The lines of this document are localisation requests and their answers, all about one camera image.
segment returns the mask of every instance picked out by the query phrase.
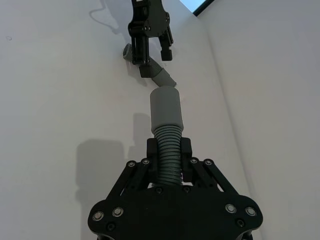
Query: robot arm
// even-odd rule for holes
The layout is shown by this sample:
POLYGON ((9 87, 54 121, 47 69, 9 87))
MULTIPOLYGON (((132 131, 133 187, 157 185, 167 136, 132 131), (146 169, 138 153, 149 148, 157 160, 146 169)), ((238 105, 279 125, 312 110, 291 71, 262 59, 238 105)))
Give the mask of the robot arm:
POLYGON ((263 222, 259 206, 211 159, 193 157, 190 139, 181 137, 178 91, 159 87, 150 100, 155 138, 147 140, 146 158, 126 164, 92 208, 90 230, 99 240, 252 240, 263 222))
POLYGON ((161 0, 132 0, 133 18, 128 25, 134 65, 149 64, 149 38, 159 38, 163 61, 172 60, 170 46, 174 40, 170 30, 170 15, 161 0))

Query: white wall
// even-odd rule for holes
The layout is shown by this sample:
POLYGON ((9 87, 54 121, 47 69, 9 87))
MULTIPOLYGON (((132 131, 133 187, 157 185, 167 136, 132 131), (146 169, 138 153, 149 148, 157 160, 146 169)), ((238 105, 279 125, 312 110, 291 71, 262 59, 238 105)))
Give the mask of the white wall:
POLYGON ((320 239, 320 1, 216 0, 212 43, 264 240, 320 239))
MULTIPOLYGON (((248 194, 207 33, 178 0, 163 3, 184 136, 248 194)), ((129 0, 0 0, 0 239, 95 239, 92 206, 145 157, 156 86, 122 58, 131 18, 129 0)))

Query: gray plastic fitting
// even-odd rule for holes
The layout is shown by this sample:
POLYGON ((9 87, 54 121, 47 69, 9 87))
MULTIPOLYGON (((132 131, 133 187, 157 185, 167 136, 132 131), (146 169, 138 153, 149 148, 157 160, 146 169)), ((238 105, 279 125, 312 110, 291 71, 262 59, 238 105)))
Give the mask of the gray plastic fitting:
POLYGON ((184 129, 182 120, 180 95, 172 86, 156 88, 150 95, 151 131, 162 126, 177 126, 184 129))

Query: gray pipe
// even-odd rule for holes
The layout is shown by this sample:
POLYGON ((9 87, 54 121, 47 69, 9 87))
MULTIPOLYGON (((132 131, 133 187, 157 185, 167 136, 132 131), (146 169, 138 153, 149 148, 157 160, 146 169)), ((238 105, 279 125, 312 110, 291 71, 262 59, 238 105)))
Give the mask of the gray pipe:
POLYGON ((181 137, 184 129, 180 96, 171 86, 155 89, 150 95, 151 131, 158 144, 158 182, 181 185, 181 137))

